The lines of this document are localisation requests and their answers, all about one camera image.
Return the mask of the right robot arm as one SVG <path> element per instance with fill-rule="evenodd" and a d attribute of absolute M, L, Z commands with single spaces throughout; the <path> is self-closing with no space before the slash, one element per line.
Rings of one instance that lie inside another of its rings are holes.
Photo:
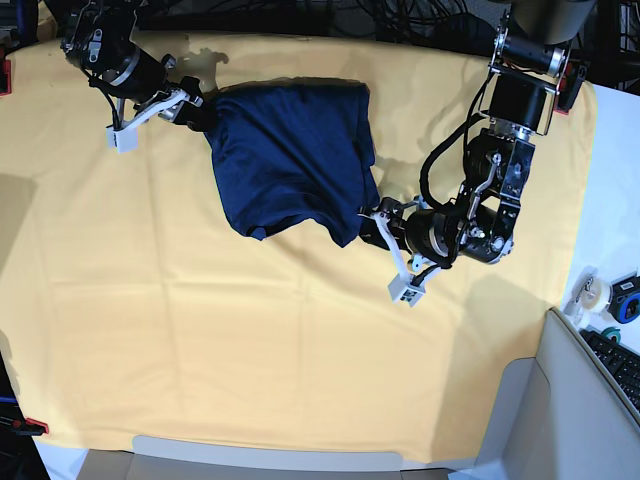
<path fill-rule="evenodd" d="M 204 106 L 200 80 L 170 79 L 177 59 L 152 57 L 132 40 L 145 1 L 88 1 L 71 11 L 61 42 L 66 60 L 87 77 L 110 105 L 115 136 L 135 131 L 151 117 L 196 132 L 213 128 L 214 115 Z"/>

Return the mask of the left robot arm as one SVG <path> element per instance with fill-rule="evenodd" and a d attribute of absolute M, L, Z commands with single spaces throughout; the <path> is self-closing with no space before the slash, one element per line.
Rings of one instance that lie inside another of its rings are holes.
<path fill-rule="evenodd" d="M 586 76 L 570 63 L 571 45 L 591 1 L 513 1 L 494 38 L 488 75 L 465 121 L 425 159 L 420 194 L 408 203 L 385 197 L 363 213 L 361 239 L 409 253 L 418 279 L 452 267 L 459 256 L 485 264 L 508 255 L 535 147 L 554 112 L 568 112 Z M 464 181 L 446 203 L 430 190 L 435 161 L 456 142 Z"/>

